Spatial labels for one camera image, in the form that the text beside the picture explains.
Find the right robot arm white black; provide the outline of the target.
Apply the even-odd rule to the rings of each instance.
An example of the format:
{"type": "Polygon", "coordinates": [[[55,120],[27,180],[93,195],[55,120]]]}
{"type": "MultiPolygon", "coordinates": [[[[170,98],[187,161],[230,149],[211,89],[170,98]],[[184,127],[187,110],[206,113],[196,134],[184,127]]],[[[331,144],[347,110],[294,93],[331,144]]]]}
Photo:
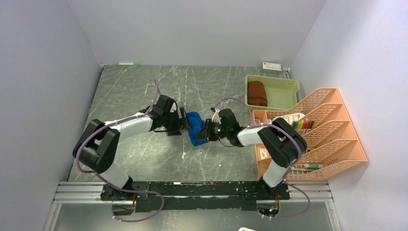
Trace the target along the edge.
{"type": "Polygon", "coordinates": [[[194,138],[199,141],[218,141],[226,138],[233,147],[263,145],[271,157],[266,172],[260,177],[260,194],[272,199],[278,193],[278,185],[288,175],[307,150],[305,139],[283,118],[271,123],[243,127],[231,109],[214,109],[214,117],[206,119],[194,138]]]}

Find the blue towel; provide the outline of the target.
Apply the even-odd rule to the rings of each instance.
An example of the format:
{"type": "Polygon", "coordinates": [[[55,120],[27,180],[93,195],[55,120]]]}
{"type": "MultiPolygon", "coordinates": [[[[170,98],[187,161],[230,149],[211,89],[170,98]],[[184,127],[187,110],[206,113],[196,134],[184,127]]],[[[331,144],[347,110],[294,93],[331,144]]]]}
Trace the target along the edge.
{"type": "Polygon", "coordinates": [[[202,141],[195,138],[195,136],[202,130],[205,125],[205,121],[197,112],[188,112],[187,118],[189,119],[192,129],[188,130],[188,136],[193,146],[199,146],[208,143],[208,141],[202,141]]]}

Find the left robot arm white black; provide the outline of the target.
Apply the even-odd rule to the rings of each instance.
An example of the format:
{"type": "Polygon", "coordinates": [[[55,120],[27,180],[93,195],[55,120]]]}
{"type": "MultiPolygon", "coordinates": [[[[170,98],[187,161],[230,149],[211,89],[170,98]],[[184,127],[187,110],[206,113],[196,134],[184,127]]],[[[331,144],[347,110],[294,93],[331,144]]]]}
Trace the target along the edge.
{"type": "Polygon", "coordinates": [[[145,132],[174,136],[191,129],[185,108],[178,107],[173,98],[160,95],[132,116],[117,121],[90,121],[73,149],[73,157],[78,165],[85,165],[110,183],[119,199],[127,200],[133,194],[133,179],[115,163],[119,143],[145,132]]]}

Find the brown towel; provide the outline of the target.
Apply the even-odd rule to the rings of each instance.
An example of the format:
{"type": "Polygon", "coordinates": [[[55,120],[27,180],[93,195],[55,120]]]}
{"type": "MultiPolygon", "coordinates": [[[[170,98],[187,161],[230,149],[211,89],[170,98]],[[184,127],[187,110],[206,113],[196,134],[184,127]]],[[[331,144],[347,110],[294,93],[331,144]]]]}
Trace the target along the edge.
{"type": "Polygon", "coordinates": [[[268,105],[264,84],[260,81],[247,83],[247,103],[254,106],[266,107],[268,105]]]}

